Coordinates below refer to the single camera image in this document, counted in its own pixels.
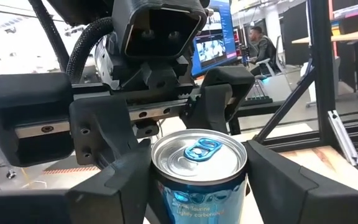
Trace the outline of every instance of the monitor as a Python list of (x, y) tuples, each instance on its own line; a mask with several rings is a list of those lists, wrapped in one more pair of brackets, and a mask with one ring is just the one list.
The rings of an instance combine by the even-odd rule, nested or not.
[(229, 0), (211, 0), (209, 8), (214, 14), (208, 17), (205, 27), (193, 41), (195, 52), (191, 74), (194, 78), (210, 68), (237, 60)]

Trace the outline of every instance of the floor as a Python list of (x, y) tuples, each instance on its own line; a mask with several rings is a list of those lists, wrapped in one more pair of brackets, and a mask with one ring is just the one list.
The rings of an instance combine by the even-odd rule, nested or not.
[[(299, 68), (289, 67), (287, 78), (292, 88), (296, 87), (296, 83), (300, 78)], [(349, 93), (346, 86), (340, 85), (341, 93)], [(275, 128), (269, 137), (283, 136), (288, 134), (296, 134), (317, 130), (316, 107), (307, 108), (305, 105), (309, 102), (309, 93), (305, 94), (298, 100), (295, 106), (283, 118), (281, 125)], [(353, 113), (358, 111), (358, 99), (349, 97), (336, 103), (339, 114)], [(263, 125), (270, 119), (271, 115), (253, 116), (240, 118), (241, 128), (243, 129), (243, 137), (241, 141), (250, 139)], [(341, 116), (343, 121), (350, 119), (358, 119), (358, 114), (350, 116)], [(162, 135), (185, 129), (184, 124), (178, 118), (166, 119), (162, 123)], [(20, 189), (68, 189), (77, 183), (95, 175), (97, 169), (77, 169), (68, 172), (44, 172), (45, 169), (54, 163), (42, 164), (25, 169), (15, 168), (17, 176), (11, 180), (6, 178), (6, 167), (0, 168), (0, 189), (2, 190), (20, 190)]]

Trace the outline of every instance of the chair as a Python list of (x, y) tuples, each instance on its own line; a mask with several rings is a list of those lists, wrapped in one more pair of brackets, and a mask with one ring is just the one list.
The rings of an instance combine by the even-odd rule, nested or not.
[[(278, 48), (278, 45), (280, 44), (280, 39), (281, 39), (281, 36), (278, 36), (277, 41), (276, 41), (276, 48)], [(280, 59), (278, 57), (278, 50), (276, 50), (275, 58), (276, 58), (277, 68), (280, 70), (279, 72), (275, 72), (275, 70), (269, 65), (270, 58), (256, 63), (256, 65), (265, 64), (267, 69), (269, 70), (269, 74), (262, 74), (262, 76), (272, 77), (275, 75), (283, 75), (283, 74), (285, 75), (286, 74), (285, 73), (285, 65), (282, 61), (280, 61)]]

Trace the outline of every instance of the keyboard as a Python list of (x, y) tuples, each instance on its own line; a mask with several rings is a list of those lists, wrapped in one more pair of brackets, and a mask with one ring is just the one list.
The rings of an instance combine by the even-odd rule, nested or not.
[(241, 106), (261, 105), (266, 103), (273, 103), (273, 99), (268, 96), (262, 81), (256, 80), (254, 86), (246, 96), (246, 100), (241, 103)]

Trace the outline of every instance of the can lid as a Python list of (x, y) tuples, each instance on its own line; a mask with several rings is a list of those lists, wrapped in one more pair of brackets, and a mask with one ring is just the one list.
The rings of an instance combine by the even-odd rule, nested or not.
[(158, 140), (152, 149), (157, 169), (184, 184), (218, 184), (234, 178), (245, 166), (245, 147), (217, 131), (187, 129)]

